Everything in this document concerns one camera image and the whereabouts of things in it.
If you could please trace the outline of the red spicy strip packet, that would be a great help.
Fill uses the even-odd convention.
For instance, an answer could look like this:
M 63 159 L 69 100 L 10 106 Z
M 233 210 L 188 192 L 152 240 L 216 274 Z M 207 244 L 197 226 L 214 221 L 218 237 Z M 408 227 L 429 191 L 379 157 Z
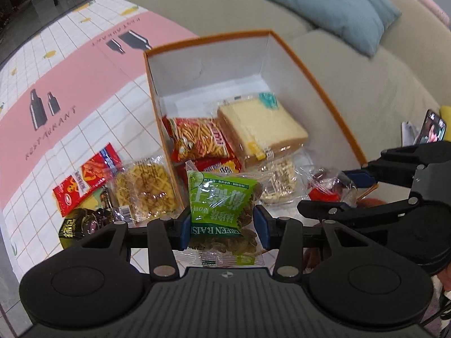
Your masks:
M 78 207 L 91 193 L 103 186 L 112 170 L 121 165 L 115 149 L 108 143 L 98 153 L 53 189 L 54 199 L 62 217 Z

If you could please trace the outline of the clear bag yellow crisps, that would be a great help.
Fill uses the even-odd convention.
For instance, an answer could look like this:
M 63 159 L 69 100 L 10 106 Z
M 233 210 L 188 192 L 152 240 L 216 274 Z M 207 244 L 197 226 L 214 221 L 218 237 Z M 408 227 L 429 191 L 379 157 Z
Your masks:
M 149 156 L 126 162 L 104 172 L 115 216 L 133 227 L 179 210 L 164 157 Z

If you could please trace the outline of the black yellow snack bag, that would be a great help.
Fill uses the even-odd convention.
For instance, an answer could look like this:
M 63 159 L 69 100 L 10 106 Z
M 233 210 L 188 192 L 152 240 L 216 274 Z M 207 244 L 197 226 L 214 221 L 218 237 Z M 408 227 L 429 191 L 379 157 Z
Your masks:
M 65 250 L 112 222 L 112 213 L 108 209 L 76 208 L 63 219 L 58 232 L 60 244 Z

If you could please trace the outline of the pink white checkered tablecloth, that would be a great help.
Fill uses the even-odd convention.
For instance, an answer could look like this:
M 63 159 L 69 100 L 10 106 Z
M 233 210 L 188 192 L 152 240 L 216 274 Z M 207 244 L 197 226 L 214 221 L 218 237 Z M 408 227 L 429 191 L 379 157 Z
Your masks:
M 92 0 L 1 69 L 1 233 L 17 278 L 57 253 L 53 190 L 104 146 L 160 148 L 144 52 L 193 34 L 126 0 Z

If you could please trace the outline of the smartphone with lit screen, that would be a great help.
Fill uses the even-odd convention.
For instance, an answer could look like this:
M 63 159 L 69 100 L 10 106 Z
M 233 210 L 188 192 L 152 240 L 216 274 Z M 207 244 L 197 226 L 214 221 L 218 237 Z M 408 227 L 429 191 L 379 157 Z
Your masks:
M 446 123 L 432 109 L 426 111 L 423 125 L 415 139 L 415 144 L 435 143 L 442 141 L 446 132 Z

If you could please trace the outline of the beige sofa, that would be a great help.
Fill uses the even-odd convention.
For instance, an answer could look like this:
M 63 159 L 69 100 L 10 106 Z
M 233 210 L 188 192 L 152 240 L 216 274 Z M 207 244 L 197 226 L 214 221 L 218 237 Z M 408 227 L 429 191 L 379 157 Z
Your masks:
M 329 96 L 367 159 L 401 144 L 401 123 L 450 104 L 450 30 L 418 0 L 391 0 L 401 16 L 373 57 L 267 0 L 127 0 L 199 36 L 272 30 Z

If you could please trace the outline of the red fries snack bag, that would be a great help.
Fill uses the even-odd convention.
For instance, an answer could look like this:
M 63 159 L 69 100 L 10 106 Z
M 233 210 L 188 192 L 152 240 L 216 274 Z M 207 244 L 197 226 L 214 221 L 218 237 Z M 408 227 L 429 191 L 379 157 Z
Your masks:
M 215 118 L 164 116 L 162 122 L 174 143 L 171 154 L 174 163 L 232 156 L 232 150 Z

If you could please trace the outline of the light blue cushion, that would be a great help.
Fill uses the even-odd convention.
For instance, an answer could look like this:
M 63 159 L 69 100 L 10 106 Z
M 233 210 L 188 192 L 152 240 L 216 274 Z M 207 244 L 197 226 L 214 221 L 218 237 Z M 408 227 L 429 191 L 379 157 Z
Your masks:
M 373 57 L 385 31 L 401 17 L 390 0 L 269 0 Z

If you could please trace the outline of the packaged sandwich bread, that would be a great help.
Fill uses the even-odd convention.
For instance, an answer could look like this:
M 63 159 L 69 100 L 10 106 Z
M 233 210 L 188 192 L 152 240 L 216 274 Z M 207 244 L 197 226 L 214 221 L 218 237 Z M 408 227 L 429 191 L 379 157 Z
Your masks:
M 216 119 L 247 169 L 295 153 L 309 137 L 272 92 L 224 100 L 218 104 Z

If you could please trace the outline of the green raisin snack bag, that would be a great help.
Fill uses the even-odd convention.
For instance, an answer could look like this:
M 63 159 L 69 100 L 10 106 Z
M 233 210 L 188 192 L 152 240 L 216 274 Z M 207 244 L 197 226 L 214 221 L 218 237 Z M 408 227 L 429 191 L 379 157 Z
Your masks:
M 268 171 L 225 173 L 185 165 L 190 206 L 188 253 L 204 267 L 257 266 L 261 247 L 252 212 L 266 185 Z

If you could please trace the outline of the red wrapped snack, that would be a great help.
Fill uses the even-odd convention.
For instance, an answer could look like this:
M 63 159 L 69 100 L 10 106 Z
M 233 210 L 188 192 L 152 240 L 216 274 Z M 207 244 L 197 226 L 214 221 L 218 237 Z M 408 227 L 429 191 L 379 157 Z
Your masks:
M 312 168 L 306 177 L 310 200 L 344 202 L 350 207 L 355 206 L 357 187 L 344 172 L 333 168 Z

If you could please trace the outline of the clear bag of peanuts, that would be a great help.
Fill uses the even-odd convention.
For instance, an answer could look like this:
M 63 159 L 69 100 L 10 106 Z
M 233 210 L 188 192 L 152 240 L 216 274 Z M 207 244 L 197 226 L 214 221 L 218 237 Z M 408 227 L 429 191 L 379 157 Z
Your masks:
M 261 194 L 263 203 L 288 204 L 304 195 L 291 157 L 266 163 L 260 168 L 260 171 L 271 175 Z

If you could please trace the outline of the orange cardboard box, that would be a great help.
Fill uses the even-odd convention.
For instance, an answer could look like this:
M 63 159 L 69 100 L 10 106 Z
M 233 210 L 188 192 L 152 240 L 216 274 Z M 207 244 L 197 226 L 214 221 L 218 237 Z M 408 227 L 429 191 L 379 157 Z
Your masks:
M 272 31 L 199 37 L 145 54 L 151 100 L 176 199 L 188 205 L 184 151 L 205 154 L 194 122 L 211 118 L 244 171 L 273 172 L 269 205 L 302 195 L 301 166 L 354 169 L 360 145 L 332 100 L 293 50 Z

